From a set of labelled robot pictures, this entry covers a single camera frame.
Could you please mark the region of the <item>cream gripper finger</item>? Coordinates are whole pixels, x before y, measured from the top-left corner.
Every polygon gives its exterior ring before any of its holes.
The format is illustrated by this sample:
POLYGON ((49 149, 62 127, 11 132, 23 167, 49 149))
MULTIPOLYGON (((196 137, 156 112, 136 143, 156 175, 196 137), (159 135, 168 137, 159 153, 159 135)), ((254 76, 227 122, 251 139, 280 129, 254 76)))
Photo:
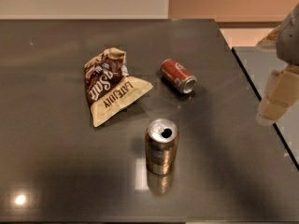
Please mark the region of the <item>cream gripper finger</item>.
POLYGON ((263 126, 277 122, 299 100, 299 66, 289 64, 270 74, 256 120, 263 126))

